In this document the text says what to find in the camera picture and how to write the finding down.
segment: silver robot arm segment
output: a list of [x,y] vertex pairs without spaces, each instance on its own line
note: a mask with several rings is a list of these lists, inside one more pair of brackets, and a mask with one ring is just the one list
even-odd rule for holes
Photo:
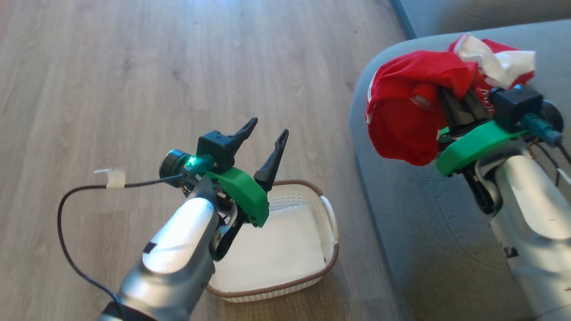
[[[128,321],[187,321],[214,273],[209,245],[219,216],[208,178],[143,250],[118,298]],[[99,321],[121,320],[114,302]]]
[[502,206],[490,226],[536,320],[571,320],[571,206],[528,156],[494,177]]

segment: zip tie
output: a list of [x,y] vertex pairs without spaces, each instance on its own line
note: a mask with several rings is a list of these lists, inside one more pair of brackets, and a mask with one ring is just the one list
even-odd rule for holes
[[107,173],[107,188],[125,188],[125,172],[118,168],[106,168],[104,170],[96,170],[93,173]]
[[567,176],[567,173],[561,168],[558,168],[557,171],[559,172],[559,174],[561,174],[561,177],[563,177],[563,179],[567,182],[567,184],[571,185],[571,178]]

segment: black cable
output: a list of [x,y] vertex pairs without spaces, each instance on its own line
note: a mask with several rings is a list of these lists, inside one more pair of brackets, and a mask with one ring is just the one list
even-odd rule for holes
[[[175,176],[170,176],[170,177],[165,177],[165,178],[161,178],[161,179],[156,179],[156,180],[150,180],[148,182],[141,182],[141,183],[132,183],[132,184],[125,184],[125,188],[132,188],[132,187],[141,187],[141,186],[148,186],[148,185],[153,185],[153,184],[158,184],[158,183],[164,183],[164,182],[169,182],[171,180],[178,180],[184,177],[184,174],[179,174],[179,175],[175,175]],[[118,308],[119,308],[119,313],[121,314],[121,318],[124,321],[127,321],[127,319],[125,318],[126,314],[124,312],[123,306],[119,303],[119,299],[117,298],[117,296],[115,295],[115,293],[113,293],[113,291],[111,291],[109,288],[107,288],[106,286],[102,285],[101,283],[97,282],[96,280],[92,279],[90,276],[88,276],[87,274],[83,273],[79,267],[73,262],[73,260],[71,259],[71,256],[69,254],[69,252],[67,251],[67,247],[66,247],[66,243],[63,240],[63,231],[62,231],[62,212],[63,212],[63,204],[66,202],[66,200],[74,193],[79,192],[79,191],[85,191],[85,190],[103,190],[107,188],[106,185],[86,185],[86,186],[80,186],[80,187],[76,187],[72,190],[70,190],[69,192],[67,192],[63,197],[62,200],[59,202],[59,207],[58,207],[58,236],[59,236],[59,245],[62,247],[62,251],[63,254],[65,255],[67,262],[71,265],[71,268],[73,268],[73,270],[79,275],[81,276],[84,280],[88,281],[89,283],[93,284],[94,286],[100,288],[101,290],[103,290],[103,292],[107,293],[112,299],[113,301],[117,304]]]
[[559,147],[559,150],[563,154],[563,157],[565,157],[565,160],[567,160],[567,162],[569,164],[571,164],[571,157],[569,156],[569,153],[567,153],[567,150],[565,149],[565,147],[563,147],[563,144],[560,143],[557,145],[557,147]]
[[558,171],[558,169],[560,169],[559,164],[557,164],[555,159],[553,159],[553,157],[549,154],[549,152],[545,149],[545,147],[541,146],[537,142],[532,142],[532,145],[537,146],[543,152],[543,154],[551,161],[551,163],[555,166],[555,172],[556,172],[555,186],[559,186],[559,178],[561,177],[561,174]]

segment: green led light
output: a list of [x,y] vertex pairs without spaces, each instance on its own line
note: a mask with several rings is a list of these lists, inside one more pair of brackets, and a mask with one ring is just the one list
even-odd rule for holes
[[186,166],[194,166],[196,164],[196,157],[190,156],[186,161]]

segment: gray couch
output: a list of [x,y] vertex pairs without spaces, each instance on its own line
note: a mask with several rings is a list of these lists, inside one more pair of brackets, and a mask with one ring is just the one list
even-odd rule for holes
[[571,0],[392,0],[410,38],[571,18]]
[[[571,119],[571,20],[472,34],[536,51],[532,85],[560,107],[564,119]],[[363,190],[396,290],[417,316],[425,320],[528,320],[531,311],[506,268],[488,227],[490,218],[478,210],[463,178],[442,178],[433,164],[415,167],[383,159],[367,134],[367,88],[379,66],[415,50],[446,50],[458,36],[399,43],[365,68],[350,114]],[[564,134],[571,137],[569,129]],[[566,145],[571,147],[571,139]],[[562,191],[571,199],[571,188]]]

